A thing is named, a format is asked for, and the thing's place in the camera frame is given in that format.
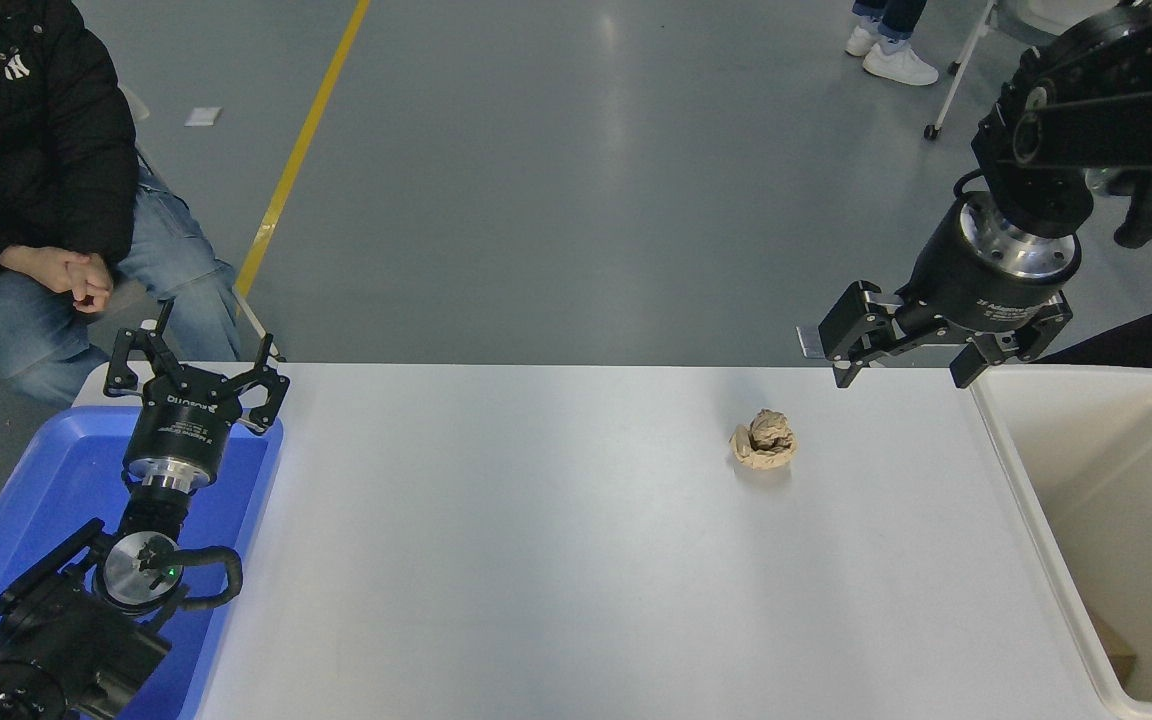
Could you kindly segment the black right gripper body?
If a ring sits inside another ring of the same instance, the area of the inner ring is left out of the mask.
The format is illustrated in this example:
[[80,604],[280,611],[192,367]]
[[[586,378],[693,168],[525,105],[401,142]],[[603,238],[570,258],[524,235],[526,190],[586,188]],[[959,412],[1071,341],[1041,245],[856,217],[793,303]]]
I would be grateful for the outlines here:
[[1062,287],[1078,268],[1075,234],[1041,237],[996,211],[950,211],[900,290],[900,327],[957,342],[1011,333],[1011,347],[1046,347],[1071,319]]

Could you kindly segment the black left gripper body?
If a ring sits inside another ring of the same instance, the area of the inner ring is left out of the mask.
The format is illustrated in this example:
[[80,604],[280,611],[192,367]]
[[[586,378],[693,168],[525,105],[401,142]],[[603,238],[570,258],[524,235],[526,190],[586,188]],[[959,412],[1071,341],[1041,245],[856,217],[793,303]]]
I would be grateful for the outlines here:
[[220,467],[232,425],[242,414],[238,396],[250,388],[237,377],[191,365],[180,369],[177,377],[152,378],[143,392],[124,465],[173,460],[194,468]]

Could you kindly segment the person's left hand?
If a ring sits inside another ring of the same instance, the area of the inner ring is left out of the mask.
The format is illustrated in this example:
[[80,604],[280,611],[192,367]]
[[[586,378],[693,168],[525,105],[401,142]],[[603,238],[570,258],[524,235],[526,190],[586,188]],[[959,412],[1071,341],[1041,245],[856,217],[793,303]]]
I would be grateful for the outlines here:
[[73,309],[81,314],[105,313],[114,291],[113,274],[99,253],[76,253],[65,260]]

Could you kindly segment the person's right hand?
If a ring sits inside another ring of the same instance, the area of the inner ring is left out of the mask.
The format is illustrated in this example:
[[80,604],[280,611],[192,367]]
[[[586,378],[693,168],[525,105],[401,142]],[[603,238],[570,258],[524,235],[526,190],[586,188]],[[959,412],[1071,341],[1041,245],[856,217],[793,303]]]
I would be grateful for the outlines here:
[[32,278],[50,291],[74,291],[74,278],[88,264],[86,256],[55,247],[5,247],[0,252],[3,270]]

